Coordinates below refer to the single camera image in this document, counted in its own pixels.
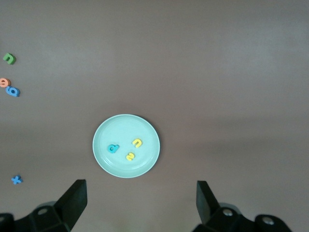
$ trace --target metal screw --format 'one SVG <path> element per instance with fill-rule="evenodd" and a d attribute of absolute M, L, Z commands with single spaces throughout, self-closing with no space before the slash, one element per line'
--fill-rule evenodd
<path fill-rule="evenodd" d="M 229 209 L 223 210 L 223 213 L 224 213 L 225 216 L 232 216 L 233 215 L 233 212 Z"/>
<path fill-rule="evenodd" d="M 47 209 L 46 209 L 46 208 L 40 209 L 40 210 L 38 211 L 38 215 L 45 214 L 46 212 L 47 212 Z"/>
<path fill-rule="evenodd" d="M 273 225 L 275 224 L 274 221 L 270 217 L 263 217 L 262 218 L 263 222 L 266 223 L 267 225 Z"/>

